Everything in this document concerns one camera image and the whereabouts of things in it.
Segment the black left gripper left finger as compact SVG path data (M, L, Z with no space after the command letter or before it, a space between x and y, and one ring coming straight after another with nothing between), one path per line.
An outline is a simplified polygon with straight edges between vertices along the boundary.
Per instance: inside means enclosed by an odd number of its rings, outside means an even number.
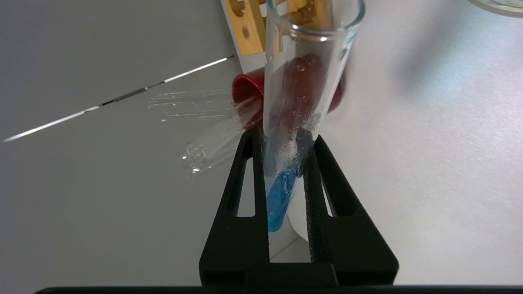
M199 260L203 286L243 286L253 266L269 262L268 220L260 128L244 132ZM248 159L253 160L253 216L238 216Z

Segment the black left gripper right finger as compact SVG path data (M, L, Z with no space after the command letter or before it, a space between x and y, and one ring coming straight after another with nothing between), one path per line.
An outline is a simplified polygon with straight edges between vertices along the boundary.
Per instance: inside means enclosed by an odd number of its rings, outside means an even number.
M330 264L341 286L392 285L398 259L321 136L303 175L311 261Z

